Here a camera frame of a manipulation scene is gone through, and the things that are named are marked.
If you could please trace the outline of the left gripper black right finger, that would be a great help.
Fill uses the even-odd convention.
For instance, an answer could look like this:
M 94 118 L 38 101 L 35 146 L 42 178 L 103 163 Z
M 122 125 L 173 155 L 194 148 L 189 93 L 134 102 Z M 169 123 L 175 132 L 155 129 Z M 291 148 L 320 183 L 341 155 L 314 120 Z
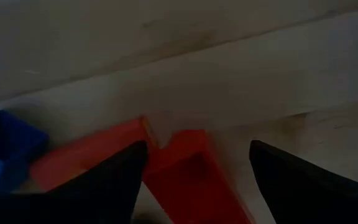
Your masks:
M 276 224 L 358 224 L 358 182 L 259 140 L 249 160 Z

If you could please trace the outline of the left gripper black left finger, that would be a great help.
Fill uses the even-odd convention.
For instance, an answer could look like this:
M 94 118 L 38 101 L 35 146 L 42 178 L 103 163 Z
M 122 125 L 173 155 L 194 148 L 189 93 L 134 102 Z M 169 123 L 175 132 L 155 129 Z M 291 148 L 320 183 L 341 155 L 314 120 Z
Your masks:
M 147 159 L 136 141 L 48 192 L 0 195 L 0 224 L 130 224 Z

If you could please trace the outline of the blue chunky toy block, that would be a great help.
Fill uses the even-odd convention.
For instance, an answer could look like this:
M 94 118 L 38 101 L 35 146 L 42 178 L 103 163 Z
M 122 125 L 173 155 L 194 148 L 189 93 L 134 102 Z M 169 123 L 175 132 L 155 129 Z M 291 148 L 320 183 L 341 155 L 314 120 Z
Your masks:
M 47 133 L 0 110 L 0 194 L 28 178 L 30 164 L 46 150 L 48 140 Z

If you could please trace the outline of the red chunky toy block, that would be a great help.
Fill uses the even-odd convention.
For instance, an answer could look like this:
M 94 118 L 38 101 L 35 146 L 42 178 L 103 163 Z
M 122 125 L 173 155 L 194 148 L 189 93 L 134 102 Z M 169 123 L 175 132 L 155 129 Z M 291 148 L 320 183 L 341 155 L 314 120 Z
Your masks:
M 253 224 L 206 131 L 182 130 L 149 154 L 143 181 L 173 224 Z

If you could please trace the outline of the red slim toy block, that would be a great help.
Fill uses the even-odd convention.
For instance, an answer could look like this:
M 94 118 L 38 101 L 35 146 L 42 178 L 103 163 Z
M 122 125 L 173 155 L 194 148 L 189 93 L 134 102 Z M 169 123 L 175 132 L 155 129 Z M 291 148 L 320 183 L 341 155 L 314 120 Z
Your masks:
M 52 190 L 136 141 L 145 141 L 149 151 L 158 148 L 158 141 L 144 116 L 48 151 L 30 166 L 29 174 L 40 189 Z

